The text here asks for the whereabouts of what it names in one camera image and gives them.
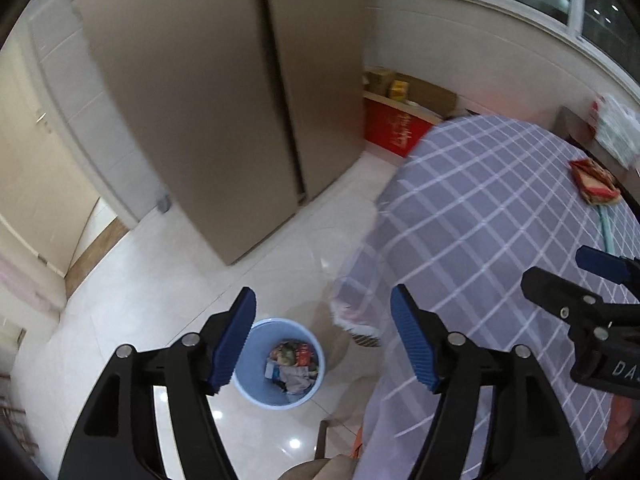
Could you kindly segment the beige double-door refrigerator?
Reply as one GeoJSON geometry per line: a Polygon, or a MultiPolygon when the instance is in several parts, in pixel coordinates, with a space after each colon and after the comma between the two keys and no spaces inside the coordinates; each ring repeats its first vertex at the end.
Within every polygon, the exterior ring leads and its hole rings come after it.
{"type": "Polygon", "coordinates": [[[360,156],[362,0],[76,0],[171,197],[234,263],[360,156]]]}

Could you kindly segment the grey checked tablecloth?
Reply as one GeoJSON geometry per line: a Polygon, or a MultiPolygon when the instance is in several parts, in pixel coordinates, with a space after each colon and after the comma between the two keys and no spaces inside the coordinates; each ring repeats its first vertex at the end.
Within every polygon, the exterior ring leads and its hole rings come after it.
{"type": "Polygon", "coordinates": [[[537,125],[475,115],[433,128],[390,180],[372,231],[342,267],[332,294],[380,331],[384,350],[382,376],[364,413],[357,478],[407,478],[437,406],[416,380],[390,316],[398,284],[479,346],[529,346],[582,464],[602,460],[611,398],[570,379],[566,326],[526,300],[520,286],[523,273],[539,266],[606,301],[630,300],[623,287],[576,266],[579,247],[602,244],[599,215],[570,177],[570,161],[581,157],[537,125]]]}

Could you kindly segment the teal packet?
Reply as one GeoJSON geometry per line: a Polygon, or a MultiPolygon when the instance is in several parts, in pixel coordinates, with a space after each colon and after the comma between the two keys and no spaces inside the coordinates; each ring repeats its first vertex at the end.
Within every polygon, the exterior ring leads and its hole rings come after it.
{"type": "Polygon", "coordinates": [[[607,254],[614,255],[614,240],[613,240],[613,231],[612,231],[612,223],[610,219],[610,215],[608,214],[608,206],[599,205],[597,206],[599,218],[600,218],[600,226],[603,237],[604,251],[607,254]]]}

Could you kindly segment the red torn packet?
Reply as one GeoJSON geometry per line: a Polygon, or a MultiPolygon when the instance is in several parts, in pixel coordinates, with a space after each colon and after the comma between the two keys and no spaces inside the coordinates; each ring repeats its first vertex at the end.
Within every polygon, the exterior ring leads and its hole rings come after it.
{"type": "Polygon", "coordinates": [[[591,206],[614,205],[622,199],[614,176],[591,158],[571,160],[570,175],[582,199],[591,206]]]}

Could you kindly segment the light blue trash bin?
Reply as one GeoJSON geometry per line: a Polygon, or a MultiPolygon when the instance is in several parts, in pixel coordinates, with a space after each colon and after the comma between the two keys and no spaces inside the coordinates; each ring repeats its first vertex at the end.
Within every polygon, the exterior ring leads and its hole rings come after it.
{"type": "Polygon", "coordinates": [[[243,396],[268,410],[289,410],[319,390],[326,359],[306,327],[286,318],[253,325],[233,374],[243,396]]]}

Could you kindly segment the dark wooden sideboard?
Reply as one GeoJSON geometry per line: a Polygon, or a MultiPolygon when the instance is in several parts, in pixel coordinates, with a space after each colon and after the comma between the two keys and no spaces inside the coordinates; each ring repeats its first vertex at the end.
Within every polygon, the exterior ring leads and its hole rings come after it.
{"type": "Polygon", "coordinates": [[[639,200],[639,176],[634,169],[624,168],[590,132],[588,124],[566,106],[561,106],[556,114],[553,133],[580,148],[601,166],[607,169],[618,183],[622,191],[636,202],[639,200]]]}

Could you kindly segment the white blue carton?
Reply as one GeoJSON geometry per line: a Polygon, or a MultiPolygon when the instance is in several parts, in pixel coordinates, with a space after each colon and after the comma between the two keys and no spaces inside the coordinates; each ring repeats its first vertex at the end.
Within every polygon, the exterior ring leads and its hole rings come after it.
{"type": "Polygon", "coordinates": [[[276,385],[291,401],[302,398],[316,383],[318,370],[310,372],[306,367],[280,366],[268,360],[265,378],[276,385]]]}

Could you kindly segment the cream room door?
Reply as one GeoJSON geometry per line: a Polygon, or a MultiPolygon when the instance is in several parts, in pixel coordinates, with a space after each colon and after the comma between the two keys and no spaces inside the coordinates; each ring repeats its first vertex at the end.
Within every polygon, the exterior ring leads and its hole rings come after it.
{"type": "Polygon", "coordinates": [[[1,48],[1,219],[62,276],[116,219],[50,126],[13,36],[1,48]]]}

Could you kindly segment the white plastic bag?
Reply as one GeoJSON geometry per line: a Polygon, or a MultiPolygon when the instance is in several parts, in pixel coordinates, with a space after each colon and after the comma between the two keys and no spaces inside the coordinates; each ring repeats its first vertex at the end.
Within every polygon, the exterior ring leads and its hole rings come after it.
{"type": "Polygon", "coordinates": [[[598,94],[590,107],[588,125],[594,131],[594,140],[625,169],[638,164],[638,113],[610,94],[598,94]]]}

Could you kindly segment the orange foil snack bag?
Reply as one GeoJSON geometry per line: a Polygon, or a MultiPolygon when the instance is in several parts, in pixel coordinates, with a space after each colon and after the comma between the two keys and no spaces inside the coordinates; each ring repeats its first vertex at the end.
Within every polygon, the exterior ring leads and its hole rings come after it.
{"type": "Polygon", "coordinates": [[[319,368],[318,356],[312,345],[296,339],[280,342],[270,351],[269,359],[280,366],[306,367],[310,372],[319,368]]]}

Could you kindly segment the red gift box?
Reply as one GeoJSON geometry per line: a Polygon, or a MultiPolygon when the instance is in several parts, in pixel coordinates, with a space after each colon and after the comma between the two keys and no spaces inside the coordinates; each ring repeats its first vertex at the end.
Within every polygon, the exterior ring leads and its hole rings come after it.
{"type": "Polygon", "coordinates": [[[394,155],[406,158],[416,144],[442,122],[428,110],[367,93],[364,103],[364,137],[394,155]]]}

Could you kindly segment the brown cardboard box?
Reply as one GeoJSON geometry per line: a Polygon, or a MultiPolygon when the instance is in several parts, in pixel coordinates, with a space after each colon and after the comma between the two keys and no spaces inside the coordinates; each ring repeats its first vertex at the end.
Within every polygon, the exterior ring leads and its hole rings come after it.
{"type": "Polygon", "coordinates": [[[458,104],[458,96],[454,92],[384,67],[366,66],[363,87],[376,96],[425,108],[441,118],[449,116],[458,104]]]}

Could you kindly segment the small grey object on floor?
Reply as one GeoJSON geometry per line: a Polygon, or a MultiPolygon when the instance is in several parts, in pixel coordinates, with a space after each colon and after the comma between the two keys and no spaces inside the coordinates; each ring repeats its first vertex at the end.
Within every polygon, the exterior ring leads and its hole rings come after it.
{"type": "Polygon", "coordinates": [[[171,199],[168,195],[164,195],[156,202],[156,208],[161,214],[166,214],[171,208],[171,199]]]}

